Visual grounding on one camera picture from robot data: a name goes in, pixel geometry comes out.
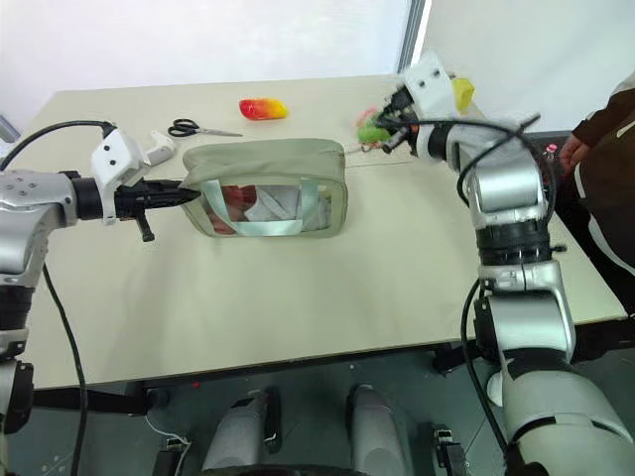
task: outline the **yellow object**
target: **yellow object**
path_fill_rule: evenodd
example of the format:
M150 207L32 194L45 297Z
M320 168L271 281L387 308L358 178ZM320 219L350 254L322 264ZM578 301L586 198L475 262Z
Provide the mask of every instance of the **yellow object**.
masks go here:
M454 102L456 109L464 112L469 106L474 94L474 85L469 82L466 77L457 77L452 80L452 88L454 89Z

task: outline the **person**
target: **person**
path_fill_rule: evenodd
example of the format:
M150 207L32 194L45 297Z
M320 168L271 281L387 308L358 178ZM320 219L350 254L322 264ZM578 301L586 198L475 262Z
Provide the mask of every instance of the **person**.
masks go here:
M606 107L584 119L560 152L556 211L620 300L635 314L635 71Z

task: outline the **human hand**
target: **human hand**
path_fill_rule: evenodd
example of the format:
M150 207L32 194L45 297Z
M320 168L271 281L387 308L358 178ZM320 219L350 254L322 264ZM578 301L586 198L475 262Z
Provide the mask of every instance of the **human hand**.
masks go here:
M587 144L571 134L560 151L560 165L568 176L573 168L588 155L591 150Z

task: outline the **white wall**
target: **white wall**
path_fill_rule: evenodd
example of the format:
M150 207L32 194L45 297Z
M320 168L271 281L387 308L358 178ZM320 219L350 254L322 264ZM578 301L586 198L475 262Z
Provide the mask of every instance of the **white wall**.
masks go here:
M58 90L394 72L409 0L0 0L0 114Z
M635 1L434 0L424 46L487 115L570 129L635 69Z

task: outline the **white cord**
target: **white cord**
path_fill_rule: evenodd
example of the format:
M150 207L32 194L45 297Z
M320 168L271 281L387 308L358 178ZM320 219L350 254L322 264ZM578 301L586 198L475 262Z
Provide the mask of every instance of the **white cord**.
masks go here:
M148 416L146 415L146 423L148 424L148 426L155 432L158 434L162 434L163 436L168 436L170 438L174 438L177 439L178 441L180 441L182 444L184 444L186 446L186 449L183 450L183 453L181 453L181 458L179 458L179 463L177 464L177 469L175 471L175 476L179 476L181 474L181 466L183 465L183 462L186 459L186 455L188 454L188 451L190 451L191 448L191 441L189 441L187 438L185 438L184 436L179 436L176 433L169 433L167 431L161 431L160 429L156 428L152 422L150 421L150 419L148 418Z
M176 433L168 433L166 431L161 431L158 428L156 428L152 422L150 421L150 419L148 418L148 416L146 415L146 423L148 424L148 426L155 432L158 434L162 434L163 436L169 436L170 438L174 438L177 439L178 441L180 441L182 444L191 444L191 442L185 438L184 436L179 436Z
M186 460L186 454L188 454L188 451L190 451L190 448L191 448L191 442L187 444L186 449L184 449L183 453L181 453L181 458L179 458L179 464L177 464L175 476L179 476L181 474L181 465Z

